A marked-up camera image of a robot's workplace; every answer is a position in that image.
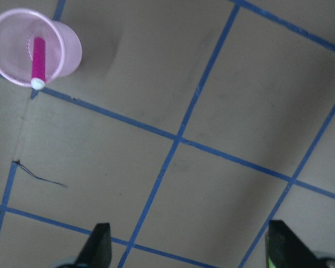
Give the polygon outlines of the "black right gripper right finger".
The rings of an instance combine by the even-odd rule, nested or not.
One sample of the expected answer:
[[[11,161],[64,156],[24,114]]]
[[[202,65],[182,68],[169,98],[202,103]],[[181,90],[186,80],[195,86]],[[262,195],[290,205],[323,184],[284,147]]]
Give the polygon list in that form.
[[[267,267],[321,267],[319,259],[282,220],[271,220],[266,236]]]

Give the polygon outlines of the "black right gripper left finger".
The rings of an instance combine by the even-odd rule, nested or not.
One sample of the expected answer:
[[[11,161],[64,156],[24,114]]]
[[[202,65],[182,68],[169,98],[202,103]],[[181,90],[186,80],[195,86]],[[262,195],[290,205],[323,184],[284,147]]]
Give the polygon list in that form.
[[[111,229],[109,223],[95,225],[73,267],[110,267],[112,261]]]

